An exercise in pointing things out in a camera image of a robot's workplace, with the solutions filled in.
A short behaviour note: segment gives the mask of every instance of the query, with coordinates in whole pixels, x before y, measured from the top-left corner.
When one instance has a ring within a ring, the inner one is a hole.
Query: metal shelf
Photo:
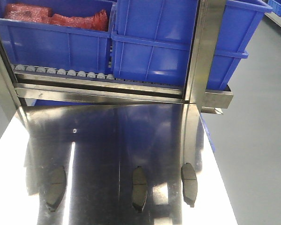
[[[266,16],[281,27],[281,17],[279,17],[277,14],[275,14],[275,13],[266,13]]]

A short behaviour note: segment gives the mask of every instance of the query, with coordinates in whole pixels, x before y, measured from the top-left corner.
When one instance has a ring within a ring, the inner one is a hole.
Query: gray floor
[[[263,21],[247,50],[230,108],[204,118],[238,224],[281,225],[280,28]],[[0,108],[0,136],[6,126]]]

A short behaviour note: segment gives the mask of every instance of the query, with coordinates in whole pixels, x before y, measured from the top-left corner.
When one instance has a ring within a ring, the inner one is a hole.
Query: red packaging
[[[90,30],[108,31],[108,16],[104,9],[91,17],[66,17],[54,14],[51,24]]]
[[[92,30],[108,31],[108,16],[105,9],[102,9],[91,18]]]
[[[54,14],[49,7],[27,5],[23,3],[8,4],[5,19],[36,23],[47,23],[60,26],[77,27],[90,30],[108,31],[108,16],[105,9],[90,17],[67,17]]]
[[[13,11],[26,12],[30,11],[32,14],[36,14],[43,17],[51,17],[52,9],[43,6],[34,6],[23,3],[7,4],[5,8],[5,14]]]
[[[27,22],[35,22],[35,23],[41,23],[42,18],[34,16],[30,11],[26,12],[9,12],[5,16],[6,19],[10,20],[20,20],[20,21],[27,21]]]

